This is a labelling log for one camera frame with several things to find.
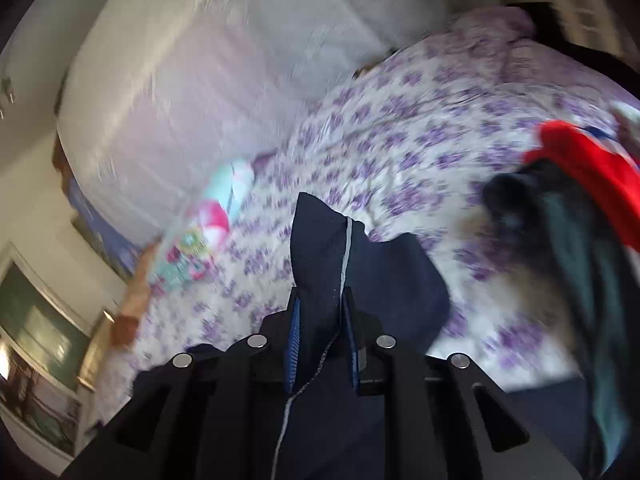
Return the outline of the navy blue pants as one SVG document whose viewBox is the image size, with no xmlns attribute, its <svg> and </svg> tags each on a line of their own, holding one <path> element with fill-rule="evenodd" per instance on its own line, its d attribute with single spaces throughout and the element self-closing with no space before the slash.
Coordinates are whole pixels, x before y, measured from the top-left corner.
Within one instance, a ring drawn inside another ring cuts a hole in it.
<svg viewBox="0 0 640 480">
<path fill-rule="evenodd" d="M 351 292 L 384 333 L 425 356 L 450 312 L 445 281 L 415 236 L 374 242 L 361 223 L 305 193 L 290 246 L 290 296 L 299 299 L 299 324 L 284 349 L 291 385 L 282 400 L 259 405 L 272 437 L 250 444 L 242 459 L 264 460 L 266 479 L 387 479 L 384 400 L 352 386 L 343 295 Z"/>
</svg>

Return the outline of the purple floral bed quilt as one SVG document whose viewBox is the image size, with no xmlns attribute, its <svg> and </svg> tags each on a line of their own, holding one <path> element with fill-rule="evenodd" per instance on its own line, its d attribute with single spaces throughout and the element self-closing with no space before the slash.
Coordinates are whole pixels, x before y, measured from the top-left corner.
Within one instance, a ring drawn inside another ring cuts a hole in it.
<svg viewBox="0 0 640 480">
<path fill-rule="evenodd" d="M 452 299 L 433 356 L 466 353 L 506 390 L 576 376 L 559 289 L 498 242 L 480 190 L 521 163 L 542 122 L 611 133 L 613 104 L 638 100 L 534 31 L 521 10 L 475 11 L 331 90 L 258 171 L 212 263 L 157 292 L 132 347 L 107 356 L 92 418 L 109 420 L 140 370 L 200 342 L 226 348 L 284 307 L 303 192 L 362 222 L 372 240 L 416 234 Z"/>
</svg>

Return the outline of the dark teal garment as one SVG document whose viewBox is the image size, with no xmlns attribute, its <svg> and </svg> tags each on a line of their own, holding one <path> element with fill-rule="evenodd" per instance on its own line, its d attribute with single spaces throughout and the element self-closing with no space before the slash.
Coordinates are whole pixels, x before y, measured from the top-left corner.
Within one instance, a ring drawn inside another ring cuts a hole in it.
<svg viewBox="0 0 640 480">
<path fill-rule="evenodd" d="M 570 307 L 586 378 L 589 479 L 639 475 L 639 280 L 604 212 L 550 160 L 498 174 L 483 200 L 500 240 L 548 266 Z"/>
</svg>

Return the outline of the red blue white garment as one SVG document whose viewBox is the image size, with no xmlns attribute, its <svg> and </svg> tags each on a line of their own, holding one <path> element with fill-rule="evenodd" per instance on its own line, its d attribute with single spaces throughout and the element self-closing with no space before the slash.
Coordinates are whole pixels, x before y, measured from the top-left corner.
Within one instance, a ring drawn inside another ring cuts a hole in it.
<svg viewBox="0 0 640 480">
<path fill-rule="evenodd" d="M 550 160 L 577 181 L 600 207 L 622 244 L 639 249 L 639 166 L 615 136 L 562 120 L 538 127 L 539 146 L 524 155 L 531 164 Z"/>
</svg>

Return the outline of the white framed window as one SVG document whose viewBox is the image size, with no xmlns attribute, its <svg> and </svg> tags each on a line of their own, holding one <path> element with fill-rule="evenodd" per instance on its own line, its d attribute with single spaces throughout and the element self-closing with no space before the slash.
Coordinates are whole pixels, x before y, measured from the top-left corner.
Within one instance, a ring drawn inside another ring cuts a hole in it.
<svg viewBox="0 0 640 480">
<path fill-rule="evenodd" d="M 49 382 L 68 392 L 96 388 L 113 317 L 88 324 L 35 272 L 12 243 L 1 248 L 1 335 Z"/>
</svg>

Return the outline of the blue landscape wall poster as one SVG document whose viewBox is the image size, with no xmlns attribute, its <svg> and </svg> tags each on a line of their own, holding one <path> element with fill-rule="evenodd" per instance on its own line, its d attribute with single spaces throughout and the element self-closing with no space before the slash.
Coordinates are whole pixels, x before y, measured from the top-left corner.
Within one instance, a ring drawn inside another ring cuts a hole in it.
<svg viewBox="0 0 640 480">
<path fill-rule="evenodd" d="M 82 194 L 74 178 L 68 182 L 68 201 L 76 212 L 72 226 L 101 259 L 124 281 L 130 280 L 141 249 L 113 228 Z"/>
</svg>

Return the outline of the folded teal pink floral blanket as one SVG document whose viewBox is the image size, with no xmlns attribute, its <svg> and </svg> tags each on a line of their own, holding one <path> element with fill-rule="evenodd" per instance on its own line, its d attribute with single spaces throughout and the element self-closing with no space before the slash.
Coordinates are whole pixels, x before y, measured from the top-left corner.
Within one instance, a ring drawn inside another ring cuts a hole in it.
<svg viewBox="0 0 640 480">
<path fill-rule="evenodd" d="M 253 166 L 244 159 L 227 162 L 209 175 L 163 236 L 148 274 L 152 288 L 168 292 L 210 271 L 254 180 Z"/>
</svg>

